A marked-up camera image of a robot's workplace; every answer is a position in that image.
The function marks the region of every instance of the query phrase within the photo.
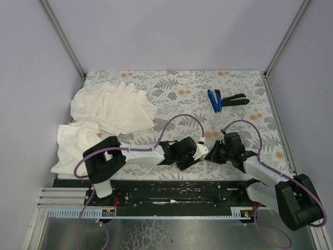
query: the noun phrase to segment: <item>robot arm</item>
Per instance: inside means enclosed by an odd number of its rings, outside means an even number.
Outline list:
[[[142,163],[171,165],[176,163],[180,170],[184,170],[201,161],[200,158],[208,153],[203,137],[198,143],[195,143],[191,137],[184,138],[181,141],[164,141],[150,150],[151,146],[133,146],[121,143],[116,136],[111,136],[85,151],[83,157],[109,147],[128,148],[129,150],[110,150],[94,155],[85,161],[89,181],[94,185],[99,198],[112,194],[109,179],[124,165]]]
[[[208,153],[203,142],[204,138],[195,143],[191,137],[187,137],[181,141],[160,142],[156,148],[151,149],[150,146],[132,147],[120,143],[116,136],[111,136],[85,151],[83,157],[109,147],[129,149],[107,151],[85,161],[89,181],[94,185],[97,196],[103,198],[112,194],[109,179],[125,164],[171,165],[176,163],[180,170],[184,170],[201,161],[201,157]],[[250,199],[259,202],[278,212],[283,222],[292,230],[297,230],[323,217],[316,201],[306,192],[290,180],[261,166],[257,154],[245,150],[236,132],[225,134],[224,139],[216,141],[205,160],[218,164],[231,161],[235,168],[253,176],[255,179],[244,182],[237,191],[239,194],[236,195],[239,195],[242,200]],[[309,177],[304,174],[298,176],[285,172],[284,174],[297,180],[318,198]]]
[[[263,167],[256,153],[245,151],[240,136],[236,132],[225,134],[223,140],[216,141],[213,150],[205,157],[205,160],[220,164],[231,161],[235,168],[253,176],[255,179],[246,181],[242,185],[246,189],[248,198],[278,212],[282,221],[291,230],[300,229],[323,217],[316,201],[304,190],[280,174]],[[304,185],[318,198],[308,176],[304,174],[293,176],[285,171],[283,174]]]

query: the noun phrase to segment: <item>crumpled white fabric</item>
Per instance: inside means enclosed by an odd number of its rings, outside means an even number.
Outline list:
[[[74,120],[100,125],[110,134],[130,134],[152,128],[156,107],[147,100],[147,92],[133,83],[92,84],[77,92],[71,103]]]
[[[152,128],[157,109],[146,95],[133,83],[124,82],[104,82],[80,89],[71,102],[71,116],[77,122],[59,126],[59,162],[51,172],[73,175],[82,154],[101,141],[100,130],[118,136]],[[85,164],[77,173],[86,175]]]
[[[98,136],[99,125],[87,121],[77,121],[70,125],[59,125],[57,143],[59,162],[51,168],[52,173],[73,175],[75,166],[82,160],[82,154],[101,142]],[[81,164],[78,175],[87,174],[85,164]]]

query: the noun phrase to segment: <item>floral patterned surface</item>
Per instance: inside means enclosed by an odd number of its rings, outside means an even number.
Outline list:
[[[262,160],[287,169],[275,120],[267,100],[259,71],[90,71],[85,85],[110,81],[114,83],[133,82],[137,89],[146,90],[147,98],[158,111],[155,127],[140,133],[119,136],[119,140],[131,144],[153,145],[166,122],[178,114],[197,117],[205,130],[205,144],[210,150],[215,140],[220,140],[220,130],[236,119],[253,122],[263,136]],[[245,106],[224,107],[215,113],[207,90],[220,90],[222,98],[244,93],[250,103]],[[247,124],[236,123],[228,132],[236,131],[248,150],[257,151],[259,139],[256,132]],[[163,140],[181,140],[191,136],[200,138],[200,127],[187,117],[175,119],[167,128]],[[120,169],[112,179],[181,179],[181,180],[245,180],[250,176],[235,169],[231,163],[219,165],[208,161],[199,162],[184,171],[176,165],[152,166],[127,165]]]

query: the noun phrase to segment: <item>white towel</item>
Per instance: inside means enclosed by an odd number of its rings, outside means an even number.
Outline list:
[[[84,151],[101,141],[100,130],[118,136],[152,128],[157,109],[146,95],[133,83],[124,82],[104,82],[79,90],[71,102],[71,116],[77,122],[59,126],[59,162],[51,172],[73,175]],[[86,175],[84,164],[78,175]]]
[[[60,125],[57,135],[59,162],[52,167],[51,172],[73,175],[75,166],[82,159],[82,154],[101,141],[98,133],[100,133],[98,124],[87,121]],[[78,168],[78,175],[86,174],[83,163]]]
[[[93,84],[77,92],[71,103],[74,120],[100,125],[110,134],[130,134],[152,128],[156,107],[147,100],[147,92],[133,83]]]

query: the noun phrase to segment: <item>metal frame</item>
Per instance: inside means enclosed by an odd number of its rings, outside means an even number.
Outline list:
[[[57,33],[64,49],[66,50],[68,56],[70,57],[73,65],[75,66],[76,71],[82,78],[81,86],[84,84],[86,72],[84,71],[81,63],[76,57],[63,29],[61,28],[58,19],[56,18],[50,4],[47,0],[39,0],[43,10],[45,11],[48,19],[50,20],[55,32]],[[297,161],[292,152],[290,142],[287,136],[287,132],[285,126],[283,124],[282,118],[280,116],[280,112],[276,103],[276,98],[274,96],[270,81],[269,75],[271,74],[273,68],[278,62],[281,54],[283,53],[288,41],[290,40],[292,34],[294,33],[298,23],[303,17],[305,11],[312,0],[304,0],[301,7],[299,8],[296,16],[294,17],[291,25],[288,28],[282,42],[280,43],[274,57],[272,58],[270,64],[268,65],[265,72],[262,73],[264,87],[267,92],[268,101],[270,103],[273,116],[277,123],[277,131],[281,138],[281,144],[283,146],[284,153],[287,158],[288,165],[291,171],[295,171],[299,173]],[[57,209],[69,209],[74,208],[76,210],[82,209],[83,201],[86,199],[85,197],[86,188],[45,188],[42,191],[41,198],[39,200],[38,207],[36,209],[34,215],[34,222],[30,226],[30,230],[27,234],[26,245],[24,249],[38,249],[39,243],[41,241],[46,219],[49,215],[49,211],[54,211],[54,214],[58,215],[54,210]],[[59,215],[68,216],[68,214],[59,213]],[[331,243],[329,241],[327,232],[325,228],[311,228],[311,232],[313,234],[315,244],[318,249],[332,249]]]
[[[67,52],[67,55],[69,56],[73,65],[75,66],[76,71],[78,72],[78,74],[80,75],[81,78],[85,78],[86,73],[85,73],[84,69],[82,68],[81,63],[79,62],[78,58],[76,57],[72,46],[68,42],[68,39],[67,39],[65,33],[63,32],[63,30],[59,24],[59,21],[58,21],[57,17],[55,16],[50,4],[48,3],[47,0],[39,0],[39,2],[41,4],[45,14],[47,15],[48,19],[50,20],[50,23],[53,26],[55,32],[57,33],[65,51]]]
[[[288,41],[290,40],[293,32],[295,31],[298,23],[300,22],[301,18],[303,17],[305,11],[307,10],[309,4],[312,2],[312,0],[304,0],[301,7],[298,9],[293,21],[291,22],[284,38],[282,39],[279,47],[277,48],[277,51],[275,52],[273,59],[271,60],[270,64],[268,65],[267,69],[265,70],[265,75],[269,76],[277,63],[279,57],[281,56],[282,52],[284,51]]]

